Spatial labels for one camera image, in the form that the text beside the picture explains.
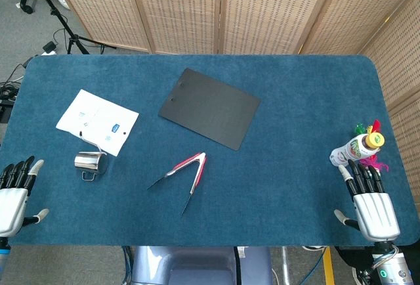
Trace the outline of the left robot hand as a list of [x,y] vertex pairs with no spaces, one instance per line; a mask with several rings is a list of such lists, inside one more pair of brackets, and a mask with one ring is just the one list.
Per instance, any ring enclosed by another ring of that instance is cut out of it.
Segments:
[[36,225],[49,214],[42,209],[38,214],[25,216],[29,197],[43,160],[30,156],[17,164],[9,164],[1,171],[1,238],[18,234],[22,227]]

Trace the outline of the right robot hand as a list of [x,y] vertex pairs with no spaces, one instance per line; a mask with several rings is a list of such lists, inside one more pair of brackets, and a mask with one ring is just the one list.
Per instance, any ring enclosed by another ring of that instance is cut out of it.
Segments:
[[390,196],[385,192],[381,175],[373,166],[348,161],[351,170],[340,164],[338,169],[350,194],[356,219],[350,219],[338,209],[336,218],[343,224],[362,233],[371,242],[390,242],[400,235]]

